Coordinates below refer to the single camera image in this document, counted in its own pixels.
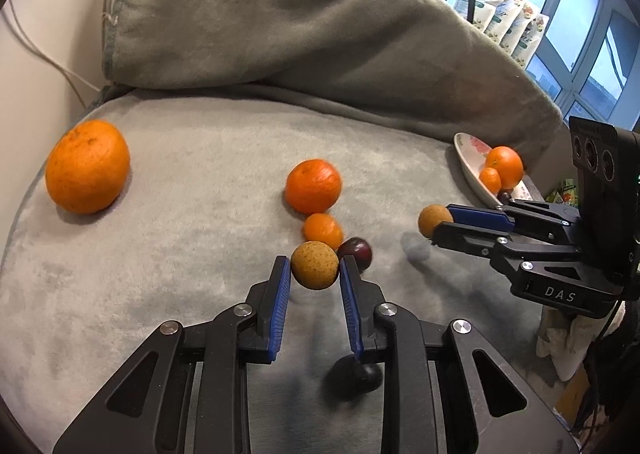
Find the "large orange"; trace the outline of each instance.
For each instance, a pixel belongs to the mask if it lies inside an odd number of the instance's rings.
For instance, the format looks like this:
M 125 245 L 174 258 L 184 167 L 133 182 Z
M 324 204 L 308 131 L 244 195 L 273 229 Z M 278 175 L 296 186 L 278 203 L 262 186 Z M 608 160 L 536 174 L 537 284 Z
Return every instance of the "large orange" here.
M 320 241 L 333 250 L 342 244 L 342 229 L 338 222 L 328 214 L 312 214 L 302 226 L 307 241 Z
M 315 158 L 297 164 L 287 176 L 284 198 L 302 214 L 324 212 L 340 196 L 340 174 L 328 161 Z
M 129 148 L 103 120 L 78 124 L 47 159 L 44 178 L 51 199 L 76 214 L 102 210 L 118 197 L 129 174 Z
M 498 171 L 504 190 L 513 189 L 524 176 L 522 160 L 513 149 L 505 145 L 494 147 L 489 151 L 484 166 Z

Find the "plum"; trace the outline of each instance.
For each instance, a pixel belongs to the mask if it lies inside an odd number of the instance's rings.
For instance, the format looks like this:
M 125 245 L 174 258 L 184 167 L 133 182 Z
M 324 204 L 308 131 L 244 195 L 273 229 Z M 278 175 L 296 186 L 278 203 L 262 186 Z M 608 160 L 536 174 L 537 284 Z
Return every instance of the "plum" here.
M 362 238 L 350 238 L 340 245 L 337 251 L 338 260 L 344 256 L 353 256 L 360 273 L 364 272 L 371 265 L 373 252 L 371 246 Z
M 503 205 L 508 205 L 509 204 L 509 200 L 511 199 L 511 192 L 508 192 L 506 190 L 501 190 L 498 193 L 497 199 Z

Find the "white plate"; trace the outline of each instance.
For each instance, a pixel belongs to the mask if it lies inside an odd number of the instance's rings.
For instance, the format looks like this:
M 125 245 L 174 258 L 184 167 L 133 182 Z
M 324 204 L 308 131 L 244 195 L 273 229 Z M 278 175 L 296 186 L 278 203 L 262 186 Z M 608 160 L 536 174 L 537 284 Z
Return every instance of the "white plate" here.
M 462 172 L 465 174 L 465 178 L 471 186 L 471 189 L 478 195 L 478 198 L 488 207 L 502 205 L 478 179 L 480 171 L 484 169 L 484 161 L 486 155 L 491 151 L 491 147 L 480 139 L 467 135 L 466 133 L 456 133 L 453 137 L 453 145 L 460 158 Z M 533 200 L 529 190 L 524 186 L 522 181 L 511 190 L 511 197 L 515 199 Z

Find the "gray blanket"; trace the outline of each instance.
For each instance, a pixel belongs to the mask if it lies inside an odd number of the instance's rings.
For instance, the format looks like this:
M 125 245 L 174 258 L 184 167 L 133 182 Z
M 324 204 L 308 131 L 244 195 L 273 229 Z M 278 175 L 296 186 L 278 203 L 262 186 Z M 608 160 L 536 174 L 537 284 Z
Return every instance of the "gray blanket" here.
M 527 167 L 561 123 L 526 73 L 442 0 L 116 0 L 110 19 L 105 75 L 137 88 L 259 82 L 292 104 L 510 145 Z
M 415 133 L 469 131 L 532 163 L 558 123 L 540 90 L 443 2 L 118 0 L 105 70 L 156 89 L 91 115 L 129 144 L 124 192 L 75 217 L 37 178 L 0 266 L 0 392 L 44 452 L 159 323 L 212 319 L 290 255 L 302 221 L 282 187 L 312 157 L 342 173 L 331 212 L 372 243 L 367 277 L 387 298 L 421 319 L 469 319 L 554 402 L 552 367 L 533 355 L 540 306 L 511 296 L 486 261 L 417 232 L 423 206 L 478 201 L 450 145 Z M 226 93 L 158 91 L 196 86 Z M 255 452 L 379 450 L 380 390 L 356 405 L 322 398 L 322 377 L 347 352 L 338 287 L 294 285 L 278 361 L 250 372 Z

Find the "silver bolt head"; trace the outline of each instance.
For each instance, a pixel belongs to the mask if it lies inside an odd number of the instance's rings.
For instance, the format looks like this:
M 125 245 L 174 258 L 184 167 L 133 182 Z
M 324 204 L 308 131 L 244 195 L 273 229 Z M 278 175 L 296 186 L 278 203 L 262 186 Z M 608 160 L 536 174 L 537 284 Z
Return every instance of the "silver bolt head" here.
M 162 335 L 173 335 L 178 329 L 180 329 L 180 325 L 175 320 L 168 320 L 160 325 Z
M 386 315 L 387 317 L 391 317 L 398 313 L 398 306 L 393 303 L 382 303 L 378 306 L 378 311 L 382 313 L 382 315 Z
M 247 303 L 238 304 L 234 308 L 234 313 L 238 315 L 238 317 L 246 317 L 247 315 L 251 315 L 253 311 L 254 309 Z
M 462 333 L 462 335 L 466 335 L 471 331 L 471 323 L 464 319 L 454 320 L 451 326 L 455 332 Z

